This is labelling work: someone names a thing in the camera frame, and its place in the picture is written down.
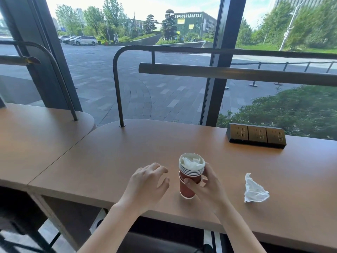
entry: car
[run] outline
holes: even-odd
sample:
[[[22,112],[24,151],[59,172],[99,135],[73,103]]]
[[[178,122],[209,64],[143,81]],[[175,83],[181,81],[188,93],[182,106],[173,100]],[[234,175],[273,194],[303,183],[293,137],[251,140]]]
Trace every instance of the car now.
[[[65,43],[65,44],[70,44],[70,41],[71,41],[72,39],[76,38],[76,37],[77,37],[77,36],[72,36],[72,37],[70,37],[70,38],[66,38],[66,39],[64,39],[62,42]]]
[[[60,42],[62,42],[64,39],[67,39],[69,37],[70,37],[69,35],[62,35],[62,36],[59,37],[59,40],[60,40]]]
[[[94,36],[82,35],[70,40],[71,44],[74,45],[96,45],[98,44],[97,39]]]

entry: person's left hand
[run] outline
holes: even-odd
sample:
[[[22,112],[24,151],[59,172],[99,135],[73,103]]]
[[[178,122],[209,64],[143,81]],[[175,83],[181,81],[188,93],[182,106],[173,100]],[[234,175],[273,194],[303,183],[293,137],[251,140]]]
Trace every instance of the person's left hand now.
[[[158,163],[139,168],[130,178],[119,202],[131,205],[139,215],[148,211],[158,203],[170,186],[170,179],[167,177],[157,187],[160,177],[167,172],[168,169]]]

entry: tissue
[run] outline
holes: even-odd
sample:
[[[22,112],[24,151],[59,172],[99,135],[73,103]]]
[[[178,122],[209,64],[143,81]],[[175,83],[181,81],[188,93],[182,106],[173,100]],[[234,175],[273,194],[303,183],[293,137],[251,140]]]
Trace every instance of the tissue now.
[[[253,181],[250,173],[246,174],[246,191],[245,202],[256,201],[262,202],[269,198],[269,192],[266,191],[261,185]]]
[[[188,170],[201,170],[202,168],[205,167],[205,163],[200,163],[199,159],[193,158],[192,161],[189,158],[183,157],[182,158],[184,161],[184,168]]]

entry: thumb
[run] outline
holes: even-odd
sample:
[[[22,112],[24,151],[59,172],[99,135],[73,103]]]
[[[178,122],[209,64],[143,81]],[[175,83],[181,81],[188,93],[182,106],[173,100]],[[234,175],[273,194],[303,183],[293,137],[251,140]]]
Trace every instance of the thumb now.
[[[201,187],[199,185],[197,185],[192,179],[185,178],[184,179],[184,183],[193,192],[195,192],[196,194],[198,194],[198,192],[199,192],[199,190],[200,190]]]
[[[170,178],[165,178],[162,184],[157,188],[160,198],[166,193],[167,189],[170,187]]]

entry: cup base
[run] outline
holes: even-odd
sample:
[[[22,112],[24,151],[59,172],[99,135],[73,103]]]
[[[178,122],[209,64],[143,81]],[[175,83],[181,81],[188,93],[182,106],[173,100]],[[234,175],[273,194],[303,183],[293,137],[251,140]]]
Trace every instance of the cup base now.
[[[187,197],[183,196],[181,192],[180,192],[180,195],[181,195],[183,198],[185,198],[186,200],[191,200],[191,199],[193,199],[193,198],[196,196],[196,195],[194,195],[194,196],[191,197],[191,198],[187,198]]]

